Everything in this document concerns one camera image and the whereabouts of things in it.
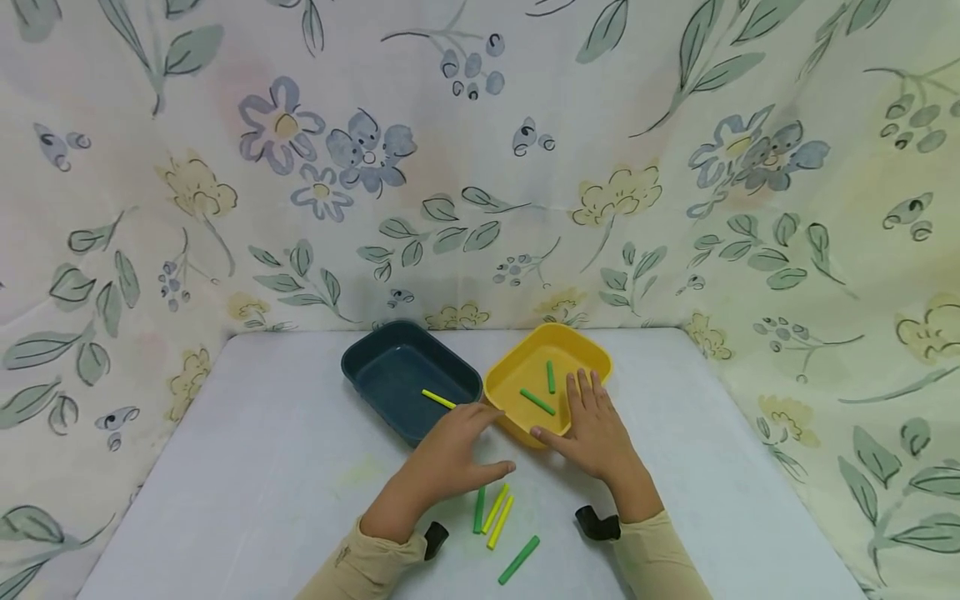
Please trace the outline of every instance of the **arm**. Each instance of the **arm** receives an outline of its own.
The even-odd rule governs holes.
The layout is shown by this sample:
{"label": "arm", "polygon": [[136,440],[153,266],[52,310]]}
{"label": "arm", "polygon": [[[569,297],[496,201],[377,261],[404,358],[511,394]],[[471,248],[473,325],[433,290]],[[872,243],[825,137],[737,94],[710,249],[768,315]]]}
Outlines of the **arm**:
{"label": "arm", "polygon": [[610,489],[620,515],[614,552],[637,598],[710,600],[597,372],[566,377],[571,439],[534,427],[531,434]]}
{"label": "arm", "polygon": [[414,534],[434,504],[502,479],[514,463],[473,463],[473,442],[503,413],[481,404],[453,409],[430,430],[296,600],[384,600],[423,560]]}

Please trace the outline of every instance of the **beige sleeve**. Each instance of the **beige sleeve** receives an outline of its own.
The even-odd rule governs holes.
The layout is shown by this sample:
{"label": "beige sleeve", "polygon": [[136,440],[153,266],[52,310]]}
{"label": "beige sleeve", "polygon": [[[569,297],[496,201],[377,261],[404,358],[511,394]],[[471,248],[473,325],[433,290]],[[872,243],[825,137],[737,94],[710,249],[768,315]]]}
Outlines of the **beige sleeve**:
{"label": "beige sleeve", "polygon": [[426,553],[426,539],[414,534],[400,545],[360,533],[360,519],[297,594],[296,600],[384,600],[411,564]]}
{"label": "beige sleeve", "polygon": [[621,573],[637,598],[710,600],[710,592],[666,511],[642,523],[621,523],[620,539],[613,548]]}

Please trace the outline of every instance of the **hand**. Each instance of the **hand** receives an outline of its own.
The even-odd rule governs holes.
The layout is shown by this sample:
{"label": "hand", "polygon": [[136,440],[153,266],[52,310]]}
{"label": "hand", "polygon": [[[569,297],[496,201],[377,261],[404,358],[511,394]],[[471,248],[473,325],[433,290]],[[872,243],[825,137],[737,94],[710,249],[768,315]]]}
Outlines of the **hand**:
{"label": "hand", "polygon": [[473,462],[473,443],[503,413],[475,402],[444,415],[391,478],[360,522],[372,538],[406,543],[434,504],[506,477],[512,461]]}
{"label": "hand", "polygon": [[553,448],[587,475],[607,484],[616,503],[620,520],[641,522],[657,515],[663,504],[653,479],[636,455],[630,434],[623,426],[600,382],[596,371],[590,374],[592,385],[583,369],[566,376],[566,398],[570,404],[569,439],[541,427],[530,434]]}

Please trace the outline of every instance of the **floral fabric backdrop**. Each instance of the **floral fabric backdrop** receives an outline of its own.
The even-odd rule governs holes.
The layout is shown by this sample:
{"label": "floral fabric backdrop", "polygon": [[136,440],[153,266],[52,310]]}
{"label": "floral fabric backdrop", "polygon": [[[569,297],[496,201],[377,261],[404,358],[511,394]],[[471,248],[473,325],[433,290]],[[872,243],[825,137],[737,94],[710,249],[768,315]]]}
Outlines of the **floral fabric backdrop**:
{"label": "floral fabric backdrop", "polygon": [[77,592],[230,336],[397,317],[684,328],[865,594],[953,597],[958,26],[4,0],[0,598]]}

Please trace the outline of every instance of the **table surface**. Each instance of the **table surface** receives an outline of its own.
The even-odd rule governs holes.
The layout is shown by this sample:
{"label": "table surface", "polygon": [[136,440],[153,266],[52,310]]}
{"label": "table surface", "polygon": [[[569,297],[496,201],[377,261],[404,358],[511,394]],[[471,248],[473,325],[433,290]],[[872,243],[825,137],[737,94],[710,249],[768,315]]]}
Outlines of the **table surface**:
{"label": "table surface", "polygon": [[[715,600],[863,598],[682,332],[584,333],[613,359],[614,403]],[[341,354],[361,335],[230,340],[80,599],[292,598],[409,453],[340,372]],[[485,373],[524,335],[437,337]],[[611,546],[575,525],[586,504],[613,512],[600,485],[496,427],[476,452],[517,463],[496,550],[472,534],[472,494],[445,502],[420,531],[437,520],[450,538],[394,600],[632,597]],[[540,547],[501,588],[496,578],[534,534]]]}

